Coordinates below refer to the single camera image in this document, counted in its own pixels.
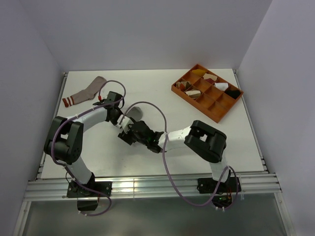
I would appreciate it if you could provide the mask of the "grey sock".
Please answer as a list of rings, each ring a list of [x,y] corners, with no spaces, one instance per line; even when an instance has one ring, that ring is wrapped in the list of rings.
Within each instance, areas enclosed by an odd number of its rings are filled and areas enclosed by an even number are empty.
[[[126,114],[130,119],[134,119],[135,121],[140,121],[143,117],[143,112],[141,108],[137,106],[133,106]]]

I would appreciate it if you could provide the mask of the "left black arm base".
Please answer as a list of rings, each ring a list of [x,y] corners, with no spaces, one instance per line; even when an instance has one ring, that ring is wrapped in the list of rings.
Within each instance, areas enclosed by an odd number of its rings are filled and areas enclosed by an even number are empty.
[[[77,209],[79,213],[87,216],[99,216],[106,213],[112,206],[110,198],[112,190],[111,181],[97,181],[88,185],[79,185],[75,181],[68,184],[66,197],[70,199],[77,199]],[[99,213],[93,213],[99,205],[100,198],[104,197],[109,200],[108,207]]]

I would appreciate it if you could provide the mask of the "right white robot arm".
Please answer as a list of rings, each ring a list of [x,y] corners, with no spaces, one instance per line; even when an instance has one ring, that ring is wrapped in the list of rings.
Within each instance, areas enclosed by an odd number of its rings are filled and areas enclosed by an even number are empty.
[[[210,165],[213,186],[217,191],[225,191],[230,186],[228,164],[224,154],[227,136],[207,125],[195,120],[184,129],[167,132],[151,130],[140,120],[122,127],[118,137],[129,145],[140,143],[154,153],[163,153],[173,149],[190,148]]]

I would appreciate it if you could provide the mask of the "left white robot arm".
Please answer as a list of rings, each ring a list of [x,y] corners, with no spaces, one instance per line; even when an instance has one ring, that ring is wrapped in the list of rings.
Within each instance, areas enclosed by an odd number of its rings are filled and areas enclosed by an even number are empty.
[[[95,176],[87,168],[82,157],[83,134],[101,122],[116,125],[122,115],[119,104],[124,97],[110,91],[105,99],[93,104],[93,107],[80,115],[70,118],[57,116],[53,119],[45,144],[45,154],[52,157],[55,164],[66,168],[78,182],[78,191],[91,196],[96,190]]]

